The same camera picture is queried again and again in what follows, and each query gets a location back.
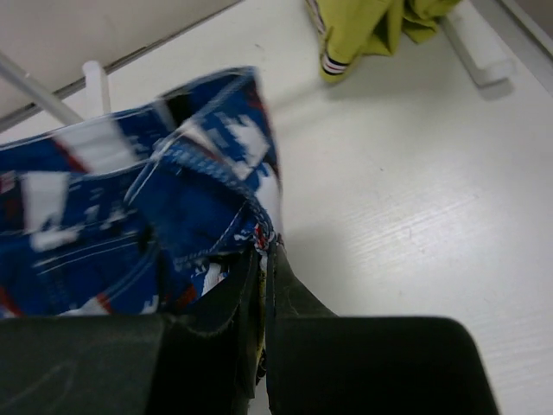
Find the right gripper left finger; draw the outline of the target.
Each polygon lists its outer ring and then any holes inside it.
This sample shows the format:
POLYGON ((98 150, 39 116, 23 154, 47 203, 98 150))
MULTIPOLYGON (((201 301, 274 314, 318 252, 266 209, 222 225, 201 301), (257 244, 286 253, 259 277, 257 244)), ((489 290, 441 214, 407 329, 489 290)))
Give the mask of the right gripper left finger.
POLYGON ((258 255, 181 316, 1 323, 4 414, 244 414, 256 388, 258 255))

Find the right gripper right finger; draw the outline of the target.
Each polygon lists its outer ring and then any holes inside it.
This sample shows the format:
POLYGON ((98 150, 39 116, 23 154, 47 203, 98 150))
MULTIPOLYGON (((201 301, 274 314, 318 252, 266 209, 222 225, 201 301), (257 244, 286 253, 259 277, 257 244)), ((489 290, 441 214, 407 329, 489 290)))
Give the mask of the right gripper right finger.
POLYGON ((437 316, 337 316, 270 249, 266 387, 274 414, 496 414, 473 337, 437 316))

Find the blue white red patterned trousers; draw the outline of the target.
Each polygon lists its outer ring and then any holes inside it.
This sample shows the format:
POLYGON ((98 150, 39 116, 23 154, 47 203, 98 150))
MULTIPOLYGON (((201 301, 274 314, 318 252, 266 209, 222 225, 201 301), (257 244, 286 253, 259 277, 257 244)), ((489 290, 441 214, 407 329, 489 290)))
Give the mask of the blue white red patterned trousers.
POLYGON ((255 67, 1 147, 1 315, 180 313, 282 235, 255 67))

